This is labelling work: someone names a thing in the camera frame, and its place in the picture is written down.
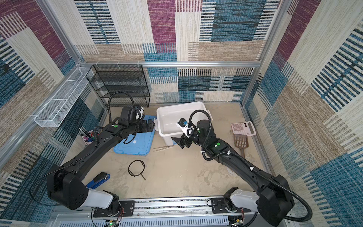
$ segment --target white wire mesh basket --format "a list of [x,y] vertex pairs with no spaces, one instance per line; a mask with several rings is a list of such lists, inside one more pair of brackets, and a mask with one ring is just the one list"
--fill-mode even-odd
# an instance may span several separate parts
[[93,76],[90,68],[77,68],[43,107],[34,121],[40,127],[59,127],[82,91],[88,84],[87,76]]

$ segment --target white plastic bin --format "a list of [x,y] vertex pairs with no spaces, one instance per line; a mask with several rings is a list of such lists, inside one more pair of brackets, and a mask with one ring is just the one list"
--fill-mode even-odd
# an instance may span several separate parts
[[[159,135],[164,139],[167,146],[173,145],[172,137],[181,137],[183,134],[183,131],[175,123],[181,118],[185,118],[188,121],[194,110],[207,111],[211,120],[213,120],[211,113],[209,110],[206,110],[202,102],[163,106],[156,110],[157,119],[155,120],[155,130],[159,132]],[[192,122],[196,125],[198,121],[203,119],[208,120],[208,117],[204,113],[196,113],[193,115]]]

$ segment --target black cable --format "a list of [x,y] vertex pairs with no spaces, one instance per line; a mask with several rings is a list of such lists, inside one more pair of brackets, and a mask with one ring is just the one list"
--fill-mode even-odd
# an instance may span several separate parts
[[123,141],[123,144],[129,144],[129,143],[131,143],[131,141],[133,141],[135,139],[135,137],[136,137],[136,133],[134,134],[134,137],[129,142],[125,143],[126,140],[127,140],[127,137],[126,137],[126,139]]
[[87,157],[87,156],[89,156],[90,154],[92,154],[92,152],[95,150],[95,149],[93,149],[90,153],[88,153],[88,154],[86,154],[85,156],[83,156],[82,158],[80,158],[80,159],[78,159],[78,160],[76,160],[75,162],[73,162],[72,164],[69,164],[69,165],[67,165],[67,166],[64,166],[64,167],[62,167],[62,168],[60,168],[60,169],[57,169],[57,170],[55,170],[55,171],[52,171],[52,172],[50,172],[50,173],[47,173],[47,174],[45,174],[44,176],[42,176],[42,177],[40,177],[40,178],[38,178],[36,181],[34,181],[34,183],[29,187],[29,194],[30,194],[30,197],[36,202],[36,203],[38,203],[38,204],[40,204],[40,205],[43,205],[43,206],[62,206],[61,204],[45,204],[45,203],[41,203],[41,202],[39,202],[38,200],[36,200],[35,199],[35,197],[34,197],[34,195],[33,195],[33,193],[32,193],[32,188],[34,187],[34,185],[35,185],[35,183],[37,183],[38,181],[40,181],[43,177],[46,177],[46,176],[48,176],[48,175],[50,175],[50,174],[52,174],[52,173],[55,173],[55,172],[57,172],[57,171],[59,171],[59,170],[62,170],[62,169],[65,169],[65,168],[67,168],[67,167],[69,167],[69,166],[71,166],[71,165],[75,165],[77,162],[79,162],[79,161],[81,161],[82,159],[84,159],[85,157]]
[[211,201],[211,200],[212,200],[212,199],[207,200],[207,206],[208,206],[208,207],[212,207],[212,201]]
[[91,221],[92,221],[92,224],[94,225],[94,227],[98,227],[98,226],[96,226],[96,224],[93,222],[93,218],[92,218],[92,212],[93,212],[93,207],[92,207],[92,210],[91,210]]
[[40,205],[42,205],[42,206],[61,206],[61,204],[45,204],[45,203],[41,203],[41,202],[39,202],[38,200],[36,200],[35,199],[35,197],[33,196],[33,194],[32,194],[32,191],[31,191],[31,189],[33,188],[33,186],[35,185],[35,183],[36,182],[38,182],[38,181],[40,181],[42,179],[42,177],[41,178],[39,178],[39,179],[37,179],[31,186],[30,186],[30,188],[29,188],[29,194],[30,194],[30,196],[32,197],[32,199],[36,202],[36,203],[38,203],[38,204],[40,204]]
[[203,144],[202,144],[202,151],[205,151],[205,142],[207,141],[208,136],[209,136],[209,134],[211,133],[211,128],[212,128],[212,119],[211,119],[211,117],[209,116],[209,114],[208,114],[206,111],[204,111],[204,110],[194,110],[194,111],[192,112],[192,114],[190,115],[190,117],[189,117],[188,124],[192,122],[192,117],[193,117],[193,115],[194,115],[195,113],[204,113],[204,114],[208,117],[208,121],[209,121],[209,128],[208,128],[208,132],[207,132],[207,135],[206,135],[206,137],[205,137],[205,140],[204,140],[204,142],[203,142]]
[[115,94],[118,94],[118,93],[124,93],[124,94],[126,94],[130,99],[131,99],[131,102],[132,102],[132,106],[135,108],[135,103],[134,103],[134,100],[133,100],[133,98],[131,97],[131,95],[130,94],[128,94],[127,92],[115,92],[115,93],[113,93],[111,96],[110,96],[110,98],[109,98],[109,102],[108,102],[108,106],[107,106],[107,111],[108,111],[108,113],[109,113],[109,123],[111,123],[111,99],[112,99],[112,97],[115,95]]
[[94,133],[94,141],[96,142],[96,146],[98,146],[98,134],[97,134],[97,129],[103,129],[103,127],[101,126],[96,126],[93,129],[93,133]]
[[[141,173],[139,173],[138,175],[134,175],[131,171],[130,171],[130,166],[131,166],[131,164],[132,163],[134,163],[134,162],[136,162],[136,161],[140,161],[141,162],[141,164],[143,165],[143,169],[142,169],[142,171],[141,171]],[[145,179],[145,177],[142,175],[142,173],[144,172],[144,170],[145,170],[145,163],[143,162],[143,161],[141,161],[141,160],[135,160],[135,161],[132,161],[131,163],[130,163],[130,165],[129,165],[129,167],[127,168],[127,171],[129,172],[129,174],[131,175],[131,176],[133,176],[133,177],[137,177],[137,176],[139,176],[139,175],[141,175],[142,176],[142,178],[144,178],[144,180],[146,180]]]
[[116,123],[116,121],[117,121],[117,120],[119,120],[119,119],[121,119],[121,117],[117,117],[117,118],[115,118],[115,119],[112,121],[112,123]]
[[242,227],[247,227],[247,226],[249,226],[250,224],[252,224],[252,222],[256,219],[256,217],[257,217],[257,213],[258,212],[255,212],[254,213],[254,215],[253,215],[253,217],[252,217],[252,219],[247,223],[247,224],[244,224]]
[[[242,156],[240,156],[237,152],[235,151],[222,151],[216,155],[214,155],[213,157],[211,158],[207,158],[205,156],[205,153],[203,153],[203,158],[207,161],[211,161],[211,160],[214,160],[215,158],[217,158],[218,156],[222,155],[222,154],[227,154],[229,153],[230,155],[234,155],[236,157],[238,157],[243,163],[245,163],[249,168],[250,167],[253,167],[250,165],[250,163],[245,159],[243,158]],[[306,208],[307,210],[307,214],[304,216],[304,217],[298,217],[298,218],[295,218],[295,217],[290,217],[290,216],[285,216],[284,218],[286,220],[290,220],[290,221],[294,221],[294,222],[306,222],[308,220],[311,219],[311,217],[313,216],[313,211],[311,209],[311,207],[309,206],[309,204],[303,199],[301,198],[298,194],[296,194],[295,192],[285,188],[284,186],[282,186],[280,183],[274,181],[273,179],[270,179],[269,177],[263,175],[262,173],[260,173],[261,170],[256,170],[254,167],[252,169],[252,173],[262,177],[263,179],[265,179],[266,181],[270,182],[271,184],[273,184],[274,186],[277,186],[279,187],[280,189],[284,190],[285,192],[289,193],[290,195],[292,195],[293,197],[295,197],[297,200],[299,200]]]

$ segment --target striped fabric wall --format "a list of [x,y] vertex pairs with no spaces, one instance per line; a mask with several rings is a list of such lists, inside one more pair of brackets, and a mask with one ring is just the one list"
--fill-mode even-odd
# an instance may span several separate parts
[[253,68],[144,68],[151,103],[239,102]]
[[[75,65],[35,0],[0,0],[0,147]],[[89,85],[59,128],[36,127],[0,170],[0,225],[44,226],[52,207],[28,193],[53,164],[61,164],[85,144],[78,128],[99,123],[102,104]],[[36,198],[53,203],[45,182]]]
[[363,226],[362,19],[361,0],[293,0],[246,103],[274,174],[313,209],[300,226]]
[[0,0],[0,147],[74,66],[35,0]]
[[[58,128],[36,126],[0,171],[0,219],[20,221],[16,225],[24,227],[47,223],[53,207],[34,202],[29,188],[53,164],[69,161],[83,150],[85,143],[78,128],[92,130],[103,111],[88,84]],[[33,186],[35,197],[42,203],[55,204],[47,196],[45,182],[44,179]]]
[[280,0],[49,0],[85,61],[255,61]]

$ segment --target mounting plate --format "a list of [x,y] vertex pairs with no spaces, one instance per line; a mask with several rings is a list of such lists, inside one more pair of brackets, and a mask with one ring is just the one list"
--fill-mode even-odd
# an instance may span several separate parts
[[[212,212],[213,214],[221,214],[221,213],[227,213],[227,214],[233,214],[233,213],[229,213],[225,208],[225,204],[223,201],[223,198],[212,198],[211,199],[212,202]],[[246,208],[242,208],[244,212],[251,212],[251,210],[246,209]],[[236,213],[242,213],[241,208],[237,209]]]
[[[133,200],[119,201],[119,203],[120,203],[121,207],[123,207],[123,216],[124,217],[131,217],[132,214],[134,213],[135,201],[133,201]],[[106,217],[111,218],[104,211],[105,211],[105,209],[97,209],[97,210],[95,210],[93,212],[93,217],[94,218],[106,218]]]

